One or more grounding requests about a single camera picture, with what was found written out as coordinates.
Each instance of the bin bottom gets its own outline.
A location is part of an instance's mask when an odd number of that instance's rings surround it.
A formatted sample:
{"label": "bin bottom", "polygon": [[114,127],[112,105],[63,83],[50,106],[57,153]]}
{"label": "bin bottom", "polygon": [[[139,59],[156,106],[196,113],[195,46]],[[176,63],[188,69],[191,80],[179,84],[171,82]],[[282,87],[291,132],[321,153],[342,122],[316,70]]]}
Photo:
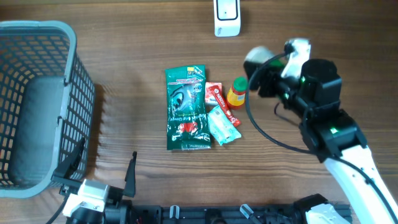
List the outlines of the bin bottom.
{"label": "bin bottom", "polygon": [[63,77],[37,77],[26,86],[9,170],[20,189],[38,184],[49,172],[63,91]]}

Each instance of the cable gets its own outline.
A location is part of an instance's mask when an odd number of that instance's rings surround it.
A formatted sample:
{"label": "cable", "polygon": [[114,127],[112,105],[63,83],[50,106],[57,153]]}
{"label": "cable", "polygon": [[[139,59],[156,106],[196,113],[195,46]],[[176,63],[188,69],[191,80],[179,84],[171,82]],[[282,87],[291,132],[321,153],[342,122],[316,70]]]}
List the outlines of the cable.
{"label": "cable", "polygon": [[60,215],[60,213],[62,212],[63,208],[65,207],[65,204],[67,203],[68,198],[69,198],[69,194],[67,194],[63,198],[63,202],[60,205],[60,207],[58,208],[58,210],[54,213],[54,215],[52,215],[52,217],[45,224],[51,224],[51,223],[53,223],[55,221],[55,219]]}
{"label": "cable", "polygon": [[250,121],[252,122],[253,126],[264,137],[266,137],[268,140],[270,140],[271,142],[275,143],[278,146],[284,147],[285,149],[288,149],[288,150],[291,150],[291,151],[295,151],[295,152],[300,152],[300,153],[309,154],[309,155],[313,155],[313,156],[325,157],[325,158],[333,159],[335,161],[338,161],[338,162],[341,162],[343,164],[346,164],[350,168],[352,168],[355,171],[359,172],[365,178],[366,182],[368,184],[370,184],[372,186],[372,188],[374,189],[374,191],[377,193],[377,195],[379,196],[380,200],[383,202],[384,206],[387,208],[387,210],[388,210],[392,220],[394,221],[394,223],[398,224],[398,218],[396,217],[394,211],[392,210],[389,202],[387,201],[387,199],[385,198],[385,196],[383,195],[381,190],[377,187],[377,185],[374,183],[374,181],[364,171],[362,171],[360,168],[356,167],[354,164],[352,164],[352,163],[350,163],[350,162],[348,162],[348,161],[346,161],[344,159],[340,159],[339,157],[331,156],[331,155],[320,153],[320,152],[311,152],[309,150],[299,149],[297,147],[293,147],[293,146],[284,144],[284,143],[274,139],[270,135],[268,135],[265,131],[263,131],[258,126],[256,121],[254,120],[253,115],[252,115],[251,110],[250,110],[250,103],[249,103],[250,86],[252,85],[253,81],[257,78],[257,76],[260,74],[260,72],[263,71],[272,61],[278,60],[278,59],[280,59],[282,57],[285,57],[289,53],[290,52],[286,52],[286,53],[282,53],[282,54],[273,56],[272,58],[270,58],[269,60],[264,62],[259,68],[257,68],[257,70],[252,74],[251,78],[249,79],[248,88],[246,90],[245,106],[246,106],[246,113],[248,114],[248,117],[249,117]]}
{"label": "cable", "polygon": [[277,103],[277,104],[275,105],[275,107],[274,107],[274,114],[275,114],[278,118],[280,118],[280,119],[282,119],[282,120],[284,120],[284,121],[290,123],[291,125],[294,125],[294,126],[297,126],[297,127],[298,127],[299,125],[298,125],[296,122],[292,121],[291,119],[286,118],[285,116],[282,116],[282,115],[278,114],[277,110],[278,110],[278,106],[279,106],[279,105],[280,105],[280,103]]}

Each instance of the teal packet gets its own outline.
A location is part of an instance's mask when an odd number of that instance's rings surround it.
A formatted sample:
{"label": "teal packet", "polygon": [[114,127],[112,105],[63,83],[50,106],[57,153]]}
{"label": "teal packet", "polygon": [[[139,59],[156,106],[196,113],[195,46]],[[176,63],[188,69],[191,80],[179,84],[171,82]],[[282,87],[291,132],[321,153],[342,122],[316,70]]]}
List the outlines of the teal packet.
{"label": "teal packet", "polygon": [[208,113],[210,133],[218,141],[220,146],[242,137],[241,133],[225,116],[220,106],[214,107]]}
{"label": "teal packet", "polygon": [[166,69],[167,150],[210,149],[205,66]]}

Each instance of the green light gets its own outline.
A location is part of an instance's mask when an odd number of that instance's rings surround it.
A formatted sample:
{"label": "green light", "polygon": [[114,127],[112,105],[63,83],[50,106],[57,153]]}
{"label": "green light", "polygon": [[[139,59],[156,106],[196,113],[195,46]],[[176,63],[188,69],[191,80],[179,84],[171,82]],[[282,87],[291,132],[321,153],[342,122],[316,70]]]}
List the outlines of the green light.
{"label": "green light", "polygon": [[330,129],[330,132],[331,132],[332,134],[335,134],[335,133],[338,132],[338,130],[337,130],[336,128],[331,128],[331,129]]}

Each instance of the green package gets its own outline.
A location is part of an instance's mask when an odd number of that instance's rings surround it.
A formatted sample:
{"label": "green package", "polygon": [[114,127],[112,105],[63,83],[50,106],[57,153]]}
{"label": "green package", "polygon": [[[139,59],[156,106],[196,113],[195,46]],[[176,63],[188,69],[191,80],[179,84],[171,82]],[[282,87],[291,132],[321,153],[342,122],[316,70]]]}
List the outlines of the green package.
{"label": "green package", "polygon": [[210,149],[205,66],[166,69],[167,150]]}

